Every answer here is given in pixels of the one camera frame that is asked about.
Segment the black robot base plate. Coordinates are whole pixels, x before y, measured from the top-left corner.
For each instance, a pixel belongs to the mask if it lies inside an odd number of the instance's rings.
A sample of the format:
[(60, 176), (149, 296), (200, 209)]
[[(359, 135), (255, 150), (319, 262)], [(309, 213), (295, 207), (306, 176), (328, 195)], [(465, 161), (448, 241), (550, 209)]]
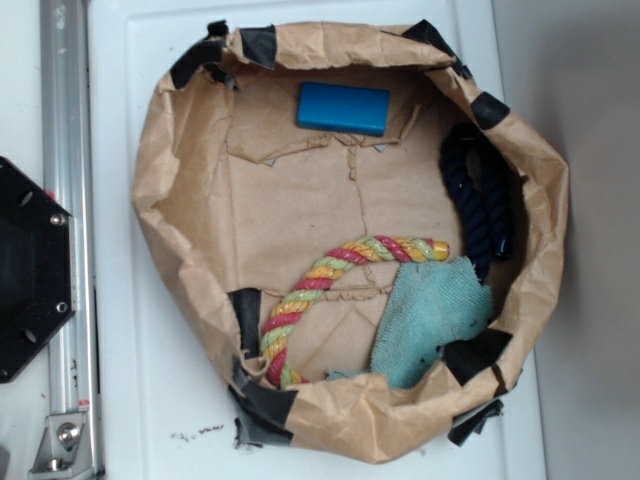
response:
[(1, 382), (14, 381), (74, 313), (69, 214), (1, 159)]

